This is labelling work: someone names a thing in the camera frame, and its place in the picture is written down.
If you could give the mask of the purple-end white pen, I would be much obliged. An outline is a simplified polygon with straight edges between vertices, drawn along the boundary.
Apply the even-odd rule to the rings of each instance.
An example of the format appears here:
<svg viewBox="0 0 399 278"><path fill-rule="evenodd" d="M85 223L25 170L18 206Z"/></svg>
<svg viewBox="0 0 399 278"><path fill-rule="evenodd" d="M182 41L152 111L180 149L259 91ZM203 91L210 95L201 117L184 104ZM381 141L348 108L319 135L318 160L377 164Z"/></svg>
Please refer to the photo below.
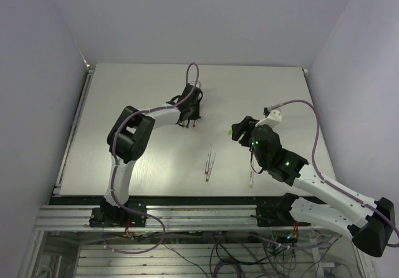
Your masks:
<svg viewBox="0 0 399 278"><path fill-rule="evenodd" d="M205 166L205 175L208 175L209 169L210 169L210 164L211 164L211 152L212 152L212 145L209 146L209 152L206 160L206 166Z"/></svg>

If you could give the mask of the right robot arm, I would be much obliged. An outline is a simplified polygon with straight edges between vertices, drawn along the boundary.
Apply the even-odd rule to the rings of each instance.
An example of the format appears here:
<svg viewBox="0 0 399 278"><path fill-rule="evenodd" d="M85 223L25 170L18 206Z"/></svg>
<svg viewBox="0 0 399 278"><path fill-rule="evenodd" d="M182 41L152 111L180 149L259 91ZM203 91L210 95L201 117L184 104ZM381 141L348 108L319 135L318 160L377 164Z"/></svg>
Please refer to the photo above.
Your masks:
<svg viewBox="0 0 399 278"><path fill-rule="evenodd" d="M393 203L362 195L322 176L304 157L282 147L279 135L265 120L246 116L231 127L231 138L249 148L251 161L278 182L305 191L318 203L297 194L284 194L272 209L281 225L307 223L349 238L372 257L382 257L395 227Z"/></svg>

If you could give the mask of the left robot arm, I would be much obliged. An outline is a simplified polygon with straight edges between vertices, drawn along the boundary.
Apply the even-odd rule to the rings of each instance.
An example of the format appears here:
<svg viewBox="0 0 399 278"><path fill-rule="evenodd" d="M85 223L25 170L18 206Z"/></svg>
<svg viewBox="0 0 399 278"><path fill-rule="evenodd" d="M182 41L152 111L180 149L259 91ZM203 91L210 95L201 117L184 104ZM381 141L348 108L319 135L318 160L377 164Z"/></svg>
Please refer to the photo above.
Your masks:
<svg viewBox="0 0 399 278"><path fill-rule="evenodd" d="M133 168L144 154L153 130L167 125L200 118L203 97L200 83L186 84L181 95L173 97L161 107L139 111L132 106L124 108L107 137L112 155L112 171L107 192L100 210L112 226L121 226L127 220L129 185Z"/></svg>

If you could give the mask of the orange-end pen on right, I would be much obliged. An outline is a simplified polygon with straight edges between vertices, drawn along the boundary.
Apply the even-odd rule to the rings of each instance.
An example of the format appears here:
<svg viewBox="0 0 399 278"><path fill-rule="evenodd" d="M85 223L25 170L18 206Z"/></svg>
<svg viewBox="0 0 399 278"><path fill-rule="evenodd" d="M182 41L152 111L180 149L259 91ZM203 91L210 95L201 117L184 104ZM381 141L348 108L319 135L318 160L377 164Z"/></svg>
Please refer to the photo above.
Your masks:
<svg viewBox="0 0 399 278"><path fill-rule="evenodd" d="M249 175L249 187L250 188L253 187L253 180L254 180L254 172L253 172L253 168L250 167L250 175Z"/></svg>

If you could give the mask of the green-end white pen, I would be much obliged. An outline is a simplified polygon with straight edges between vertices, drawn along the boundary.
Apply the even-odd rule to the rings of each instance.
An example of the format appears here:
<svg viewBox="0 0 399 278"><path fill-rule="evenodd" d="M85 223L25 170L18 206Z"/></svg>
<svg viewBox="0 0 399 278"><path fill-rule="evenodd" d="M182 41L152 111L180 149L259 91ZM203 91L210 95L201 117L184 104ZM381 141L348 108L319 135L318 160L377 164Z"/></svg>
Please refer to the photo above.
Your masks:
<svg viewBox="0 0 399 278"><path fill-rule="evenodd" d="M212 170L213 170L215 159L216 159L216 154L214 154L213 158L209 162L208 173L206 174L206 182L208 182L209 179L211 178L211 173L212 173Z"/></svg>

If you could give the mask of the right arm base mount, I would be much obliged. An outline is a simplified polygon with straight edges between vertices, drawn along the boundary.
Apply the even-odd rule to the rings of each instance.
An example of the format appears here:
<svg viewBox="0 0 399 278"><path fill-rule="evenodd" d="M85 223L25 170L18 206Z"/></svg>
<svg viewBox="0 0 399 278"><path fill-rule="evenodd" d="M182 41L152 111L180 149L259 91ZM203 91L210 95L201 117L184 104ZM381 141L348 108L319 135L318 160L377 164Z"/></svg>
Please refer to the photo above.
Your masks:
<svg viewBox="0 0 399 278"><path fill-rule="evenodd" d="M256 206L255 214L259 227L293 226L295 219L291 215L292 205L300 197L286 193L280 198L267 198L265 202Z"/></svg>

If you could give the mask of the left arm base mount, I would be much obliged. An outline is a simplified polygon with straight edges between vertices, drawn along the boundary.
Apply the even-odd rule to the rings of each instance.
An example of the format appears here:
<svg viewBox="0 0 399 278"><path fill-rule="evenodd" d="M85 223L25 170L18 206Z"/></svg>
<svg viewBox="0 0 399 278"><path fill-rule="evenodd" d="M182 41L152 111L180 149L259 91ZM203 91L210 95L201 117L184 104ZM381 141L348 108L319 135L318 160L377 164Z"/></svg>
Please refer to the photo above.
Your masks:
<svg viewBox="0 0 399 278"><path fill-rule="evenodd" d="M113 206L104 198L100 200L100 207L92 210L89 226L91 228L143 228L147 218L141 214L128 213L119 206Z"/></svg>

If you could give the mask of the aluminium frame rail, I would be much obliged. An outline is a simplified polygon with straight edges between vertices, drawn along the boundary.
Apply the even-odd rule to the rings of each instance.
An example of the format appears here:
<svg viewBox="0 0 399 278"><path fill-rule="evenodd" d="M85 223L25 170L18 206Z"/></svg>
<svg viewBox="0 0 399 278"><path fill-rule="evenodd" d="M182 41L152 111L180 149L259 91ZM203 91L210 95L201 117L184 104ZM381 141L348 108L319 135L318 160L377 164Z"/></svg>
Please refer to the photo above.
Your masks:
<svg viewBox="0 0 399 278"><path fill-rule="evenodd" d="M329 229L343 232L351 224L348 217L331 208L324 210L314 204L301 204L305 209L299 220L310 225L300 225L301 229ZM125 227L91 228L89 219L93 206L43 206L37 215L34 229L36 231L70 231L70 232L122 232ZM260 231L273 228L271 223L261 227L254 217L255 205L246 206L149 206L147 211L155 219L147 219L143 227L131 224L130 231L161 231L161 220L167 231Z"/></svg>

